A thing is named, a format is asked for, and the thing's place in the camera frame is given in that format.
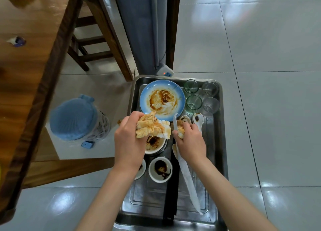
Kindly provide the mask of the person's left hand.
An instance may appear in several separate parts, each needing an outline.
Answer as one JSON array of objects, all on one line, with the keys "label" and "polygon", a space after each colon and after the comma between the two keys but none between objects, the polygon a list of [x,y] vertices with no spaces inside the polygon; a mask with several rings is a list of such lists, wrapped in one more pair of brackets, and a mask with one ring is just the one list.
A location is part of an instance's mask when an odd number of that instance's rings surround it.
[{"label": "person's left hand", "polygon": [[136,128],[123,127],[123,120],[114,134],[115,164],[114,167],[127,172],[138,172],[143,157],[147,136],[136,138]]}]

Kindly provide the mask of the small stained tissue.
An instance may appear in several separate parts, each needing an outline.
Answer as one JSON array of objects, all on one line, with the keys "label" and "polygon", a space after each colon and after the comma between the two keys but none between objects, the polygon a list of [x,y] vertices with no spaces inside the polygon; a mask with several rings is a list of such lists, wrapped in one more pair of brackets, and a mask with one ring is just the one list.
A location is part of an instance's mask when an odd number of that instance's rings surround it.
[{"label": "small stained tissue", "polygon": [[174,125],[174,130],[177,131],[178,133],[178,137],[180,139],[184,138],[184,134],[185,134],[185,129],[183,127],[183,121],[182,120],[177,120],[176,124]]}]

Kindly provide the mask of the large stained tissue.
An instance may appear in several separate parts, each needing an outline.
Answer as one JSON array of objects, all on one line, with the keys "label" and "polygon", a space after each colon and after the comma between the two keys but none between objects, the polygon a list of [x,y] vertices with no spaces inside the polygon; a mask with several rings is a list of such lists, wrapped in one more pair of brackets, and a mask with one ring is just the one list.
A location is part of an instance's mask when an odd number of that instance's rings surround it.
[{"label": "large stained tissue", "polygon": [[156,111],[142,116],[136,124],[136,138],[156,136],[169,140],[171,136],[170,121],[160,120],[156,117]]}]

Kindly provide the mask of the white paper chopstick sleeve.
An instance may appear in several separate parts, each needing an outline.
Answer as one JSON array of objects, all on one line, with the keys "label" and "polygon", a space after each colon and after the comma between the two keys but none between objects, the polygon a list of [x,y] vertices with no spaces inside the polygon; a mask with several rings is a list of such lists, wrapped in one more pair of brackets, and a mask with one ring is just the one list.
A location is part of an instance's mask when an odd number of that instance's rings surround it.
[{"label": "white paper chopstick sleeve", "polygon": [[[176,124],[177,121],[177,115],[178,113],[175,113],[173,116],[173,126]],[[179,167],[181,169],[183,178],[185,180],[189,195],[190,195],[190,199],[191,202],[193,204],[193,206],[195,207],[196,211],[200,214],[203,215],[203,213],[201,212],[201,208],[200,208],[200,202],[197,196],[197,192],[196,189],[194,187],[194,183],[187,165],[187,162],[181,157],[180,153],[179,153]]]}]

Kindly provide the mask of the person's right forearm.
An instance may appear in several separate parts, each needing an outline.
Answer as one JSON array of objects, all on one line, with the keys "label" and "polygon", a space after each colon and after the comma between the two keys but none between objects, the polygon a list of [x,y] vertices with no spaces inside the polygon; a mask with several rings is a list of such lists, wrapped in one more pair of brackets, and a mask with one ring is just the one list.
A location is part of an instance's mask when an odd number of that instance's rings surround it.
[{"label": "person's right forearm", "polygon": [[278,231],[204,156],[188,161],[214,201],[229,231]]}]

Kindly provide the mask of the white bowl with sauce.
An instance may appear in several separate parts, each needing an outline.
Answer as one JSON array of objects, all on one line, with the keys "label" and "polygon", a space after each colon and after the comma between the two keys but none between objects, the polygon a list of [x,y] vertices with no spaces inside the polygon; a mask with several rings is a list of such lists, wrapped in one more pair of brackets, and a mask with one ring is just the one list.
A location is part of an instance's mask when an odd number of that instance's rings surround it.
[{"label": "white bowl with sauce", "polygon": [[141,164],[134,180],[138,180],[139,178],[141,178],[144,175],[145,171],[146,171],[146,161],[145,161],[145,159],[143,159],[142,164]]},{"label": "white bowl with sauce", "polygon": [[150,178],[156,183],[165,183],[170,180],[173,173],[173,166],[171,161],[159,156],[154,158],[148,167],[148,174]]},{"label": "white bowl with sauce", "polygon": [[146,142],[145,154],[156,156],[162,153],[167,145],[168,140],[157,136],[149,136]]}]

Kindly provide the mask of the blue plate with sauce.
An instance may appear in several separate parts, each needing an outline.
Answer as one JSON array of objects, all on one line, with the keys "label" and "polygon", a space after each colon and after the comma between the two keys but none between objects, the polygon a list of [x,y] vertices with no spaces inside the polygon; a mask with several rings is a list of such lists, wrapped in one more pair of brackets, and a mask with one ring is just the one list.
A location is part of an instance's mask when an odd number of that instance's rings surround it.
[{"label": "blue plate with sauce", "polygon": [[158,79],[143,87],[139,109],[144,114],[156,112],[156,118],[172,121],[184,112],[186,98],[182,88],[171,80]]}]

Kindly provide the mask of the clear drinking glass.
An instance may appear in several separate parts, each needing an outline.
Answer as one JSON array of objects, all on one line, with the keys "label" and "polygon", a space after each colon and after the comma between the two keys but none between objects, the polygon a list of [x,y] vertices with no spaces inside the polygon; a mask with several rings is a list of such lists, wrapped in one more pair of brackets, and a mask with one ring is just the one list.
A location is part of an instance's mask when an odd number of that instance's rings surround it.
[{"label": "clear drinking glass", "polygon": [[207,97],[203,100],[202,114],[204,117],[211,117],[220,109],[220,102],[213,97]]},{"label": "clear drinking glass", "polygon": [[203,97],[215,97],[219,92],[219,86],[214,82],[206,82],[202,85]]}]

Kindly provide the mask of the white power strip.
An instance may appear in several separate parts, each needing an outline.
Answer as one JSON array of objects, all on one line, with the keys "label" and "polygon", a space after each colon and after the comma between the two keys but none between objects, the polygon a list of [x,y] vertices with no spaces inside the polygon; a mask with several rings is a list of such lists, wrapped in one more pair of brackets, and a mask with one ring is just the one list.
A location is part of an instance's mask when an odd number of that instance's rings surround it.
[{"label": "white power strip", "polygon": [[174,72],[170,67],[168,67],[164,63],[159,63],[159,65],[157,67],[156,75],[157,76],[164,76],[164,77],[173,77]]}]

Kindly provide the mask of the trash bin with blue bag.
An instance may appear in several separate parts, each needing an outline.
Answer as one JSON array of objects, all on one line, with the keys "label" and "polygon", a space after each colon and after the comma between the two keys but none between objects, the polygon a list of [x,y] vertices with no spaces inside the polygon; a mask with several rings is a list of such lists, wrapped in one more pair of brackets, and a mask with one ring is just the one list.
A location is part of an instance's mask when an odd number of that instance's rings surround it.
[{"label": "trash bin with blue bag", "polygon": [[111,126],[106,115],[94,104],[95,99],[81,94],[55,107],[46,125],[49,133],[64,142],[91,149],[103,140]]}]

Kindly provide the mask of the black chopstick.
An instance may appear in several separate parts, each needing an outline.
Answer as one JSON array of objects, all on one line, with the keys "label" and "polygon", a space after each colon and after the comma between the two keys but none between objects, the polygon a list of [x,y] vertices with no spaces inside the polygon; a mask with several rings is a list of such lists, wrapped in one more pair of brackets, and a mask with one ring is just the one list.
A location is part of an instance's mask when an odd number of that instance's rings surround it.
[{"label": "black chopstick", "polygon": [[174,165],[173,165],[173,157],[174,154],[171,153],[170,157],[170,163],[172,164],[172,169],[171,169],[171,178],[168,180],[167,183],[167,189],[166,189],[166,197],[165,197],[165,204],[164,204],[164,210],[163,210],[163,221],[162,224],[163,226],[169,226],[171,225],[173,221],[173,210],[172,210],[172,192],[173,192],[173,176],[174,176]]}]

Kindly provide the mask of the wooden bench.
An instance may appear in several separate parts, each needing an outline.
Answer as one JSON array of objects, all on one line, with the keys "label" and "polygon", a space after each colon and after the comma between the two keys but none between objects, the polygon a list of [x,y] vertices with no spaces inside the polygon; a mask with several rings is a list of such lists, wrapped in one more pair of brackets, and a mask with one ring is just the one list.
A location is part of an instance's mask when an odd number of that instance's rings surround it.
[{"label": "wooden bench", "polygon": [[114,163],[114,157],[32,162],[23,181],[22,189],[112,168]]}]

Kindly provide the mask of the wooden chair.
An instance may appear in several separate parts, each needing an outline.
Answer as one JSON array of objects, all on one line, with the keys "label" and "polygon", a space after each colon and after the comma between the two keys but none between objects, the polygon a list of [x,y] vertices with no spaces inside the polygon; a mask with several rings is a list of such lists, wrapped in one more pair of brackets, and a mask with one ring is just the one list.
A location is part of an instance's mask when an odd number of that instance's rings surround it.
[{"label": "wooden chair", "polygon": [[[86,64],[87,62],[114,58],[125,80],[127,82],[133,81],[134,77],[103,0],[82,1],[88,6],[91,16],[78,17],[75,27],[79,28],[98,25],[102,35],[82,39],[78,39],[73,35],[67,53],[85,72],[89,71],[89,67]],[[100,43],[106,43],[109,50],[89,54],[85,49],[85,46]]]}]

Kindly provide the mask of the grey fabric curtain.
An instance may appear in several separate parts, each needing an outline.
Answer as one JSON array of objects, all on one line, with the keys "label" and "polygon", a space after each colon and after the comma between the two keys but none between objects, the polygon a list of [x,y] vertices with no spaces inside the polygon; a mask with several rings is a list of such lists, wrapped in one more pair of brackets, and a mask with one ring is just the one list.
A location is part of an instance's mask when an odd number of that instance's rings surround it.
[{"label": "grey fabric curtain", "polygon": [[166,60],[167,0],[116,0],[138,73],[156,75]]}]

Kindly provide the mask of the small purple white wrapper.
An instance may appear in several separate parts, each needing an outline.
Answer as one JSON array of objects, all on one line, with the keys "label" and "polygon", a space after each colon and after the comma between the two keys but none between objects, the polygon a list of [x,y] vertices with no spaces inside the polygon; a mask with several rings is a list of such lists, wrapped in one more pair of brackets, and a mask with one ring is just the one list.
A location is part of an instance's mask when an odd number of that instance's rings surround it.
[{"label": "small purple white wrapper", "polygon": [[20,36],[10,38],[6,42],[12,44],[14,47],[21,47],[26,44],[26,40]]}]

